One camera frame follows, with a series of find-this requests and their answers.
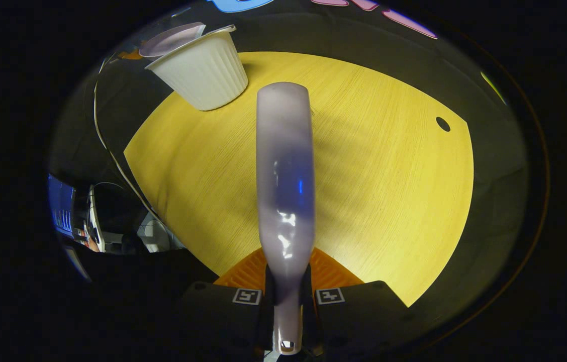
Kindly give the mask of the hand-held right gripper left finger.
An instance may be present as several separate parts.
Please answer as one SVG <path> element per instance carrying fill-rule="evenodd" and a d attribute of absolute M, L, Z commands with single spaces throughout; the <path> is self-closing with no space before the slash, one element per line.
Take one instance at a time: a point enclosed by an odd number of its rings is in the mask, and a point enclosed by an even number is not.
<path fill-rule="evenodd" d="M 249 253 L 212 283 L 194 282 L 178 301 L 178 332 L 196 353 L 270 350 L 263 250 Z"/>

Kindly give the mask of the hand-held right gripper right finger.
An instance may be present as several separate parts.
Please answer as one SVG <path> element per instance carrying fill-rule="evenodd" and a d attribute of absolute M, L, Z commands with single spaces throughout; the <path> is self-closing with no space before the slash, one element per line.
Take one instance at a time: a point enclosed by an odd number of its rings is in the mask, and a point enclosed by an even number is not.
<path fill-rule="evenodd" d="M 303 343 L 314 353 L 381 353 L 410 338 L 410 310 L 394 291 L 322 250 L 311 252 L 303 291 Z"/>

